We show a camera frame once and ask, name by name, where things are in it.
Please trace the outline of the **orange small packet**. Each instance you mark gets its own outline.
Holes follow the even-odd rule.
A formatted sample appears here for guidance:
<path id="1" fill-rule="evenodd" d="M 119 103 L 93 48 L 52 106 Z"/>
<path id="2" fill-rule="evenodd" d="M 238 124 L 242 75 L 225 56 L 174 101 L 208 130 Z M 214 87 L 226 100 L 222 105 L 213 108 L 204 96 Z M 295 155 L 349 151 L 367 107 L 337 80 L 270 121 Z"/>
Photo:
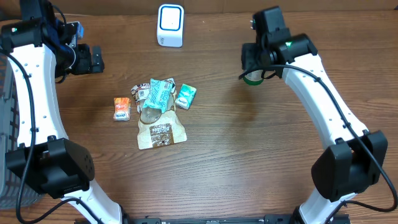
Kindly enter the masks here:
<path id="1" fill-rule="evenodd" d="M 115 121 L 129 121 L 131 118 L 131 99 L 114 98 L 114 116 Z"/>

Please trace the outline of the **green tissue packet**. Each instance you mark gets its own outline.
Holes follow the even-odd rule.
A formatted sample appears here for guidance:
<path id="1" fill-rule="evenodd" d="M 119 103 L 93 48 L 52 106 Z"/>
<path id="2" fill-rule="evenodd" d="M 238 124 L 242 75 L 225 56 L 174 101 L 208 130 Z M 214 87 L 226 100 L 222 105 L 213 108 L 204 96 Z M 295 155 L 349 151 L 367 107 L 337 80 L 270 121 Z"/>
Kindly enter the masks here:
<path id="1" fill-rule="evenodd" d="M 188 110 L 193 103 L 196 93 L 197 89 L 195 87 L 183 83 L 176 99 L 176 105 L 179 108 Z"/>

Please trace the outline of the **teal snack packet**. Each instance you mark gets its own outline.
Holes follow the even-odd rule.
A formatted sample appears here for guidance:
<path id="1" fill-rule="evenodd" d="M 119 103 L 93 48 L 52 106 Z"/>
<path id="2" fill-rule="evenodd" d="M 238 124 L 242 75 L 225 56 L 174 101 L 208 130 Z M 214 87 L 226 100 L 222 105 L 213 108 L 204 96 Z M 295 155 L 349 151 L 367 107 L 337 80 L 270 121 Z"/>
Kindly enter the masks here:
<path id="1" fill-rule="evenodd" d="M 152 108 L 165 113 L 174 85 L 170 80 L 156 80 L 151 78 L 149 94 L 144 101 L 143 108 Z"/>

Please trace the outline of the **beige snack bag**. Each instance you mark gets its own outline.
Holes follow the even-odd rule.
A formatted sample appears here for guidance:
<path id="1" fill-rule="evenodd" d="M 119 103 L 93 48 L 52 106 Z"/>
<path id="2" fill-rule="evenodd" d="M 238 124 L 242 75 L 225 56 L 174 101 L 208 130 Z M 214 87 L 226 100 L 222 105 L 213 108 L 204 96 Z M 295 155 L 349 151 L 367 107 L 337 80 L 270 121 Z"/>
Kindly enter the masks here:
<path id="1" fill-rule="evenodd" d="M 168 78 L 166 82 L 172 88 L 167 102 L 167 109 L 164 113 L 160 109 L 144 107 L 145 100 L 149 98 L 149 83 L 138 84 L 131 89 L 131 94 L 139 113 L 139 133 L 137 135 L 139 149 L 168 146 L 187 140 L 185 128 L 176 114 L 175 81 L 173 78 Z"/>

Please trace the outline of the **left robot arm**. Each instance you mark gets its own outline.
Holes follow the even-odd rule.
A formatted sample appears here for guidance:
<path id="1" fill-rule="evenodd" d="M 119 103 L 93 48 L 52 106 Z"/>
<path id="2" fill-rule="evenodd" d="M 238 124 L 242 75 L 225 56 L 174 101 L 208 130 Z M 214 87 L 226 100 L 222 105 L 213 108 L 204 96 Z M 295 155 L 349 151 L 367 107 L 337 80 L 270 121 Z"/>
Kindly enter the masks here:
<path id="1" fill-rule="evenodd" d="M 1 29 L 19 106 L 17 149 L 6 154 L 6 167 L 22 187 L 69 203 L 87 223 L 127 223 L 122 206 L 95 180 L 89 151 L 69 140 L 55 88 L 69 74 L 101 73 L 101 49 L 81 44 L 81 24 L 58 19 L 59 9 L 49 1 L 21 1 L 20 9 L 21 21 Z"/>

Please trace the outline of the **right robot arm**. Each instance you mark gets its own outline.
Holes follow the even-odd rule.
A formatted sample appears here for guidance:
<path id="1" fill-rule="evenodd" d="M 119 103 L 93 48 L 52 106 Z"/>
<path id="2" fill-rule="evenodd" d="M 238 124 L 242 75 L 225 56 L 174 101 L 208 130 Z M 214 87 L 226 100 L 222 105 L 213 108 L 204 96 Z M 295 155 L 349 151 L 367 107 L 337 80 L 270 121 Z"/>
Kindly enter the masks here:
<path id="1" fill-rule="evenodd" d="M 259 85 L 283 79 L 298 96 L 318 130 L 324 151 L 311 169 L 314 190 L 290 215 L 266 215 L 266 223 L 349 223 L 339 210 L 386 176 L 385 135 L 370 132 L 355 117 L 323 68 L 308 35 L 292 35 L 279 7 L 255 13 L 253 43 L 242 47 L 240 79 Z"/>

